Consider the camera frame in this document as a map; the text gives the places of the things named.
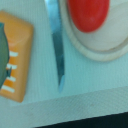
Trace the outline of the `grey green-padded gripper finger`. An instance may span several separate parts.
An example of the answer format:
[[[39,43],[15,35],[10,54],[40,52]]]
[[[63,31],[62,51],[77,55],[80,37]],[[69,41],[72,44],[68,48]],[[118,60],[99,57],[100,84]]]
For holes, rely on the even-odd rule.
[[[0,88],[11,74],[11,69],[6,68],[9,59],[9,46],[4,32],[4,24],[0,23]]]

